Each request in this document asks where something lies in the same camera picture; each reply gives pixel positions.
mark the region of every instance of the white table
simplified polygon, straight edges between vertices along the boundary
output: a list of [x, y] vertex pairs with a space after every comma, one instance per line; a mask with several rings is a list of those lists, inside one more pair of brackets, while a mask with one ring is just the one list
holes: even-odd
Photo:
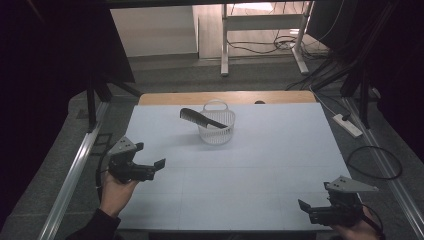
[[153, 181], [137, 186], [121, 229], [178, 231], [327, 230], [310, 224], [297, 199], [329, 206], [323, 182], [350, 177], [318, 103], [229, 105], [234, 136], [202, 142], [179, 110], [201, 105], [136, 106], [126, 136], [144, 142], [134, 161], [166, 158]]

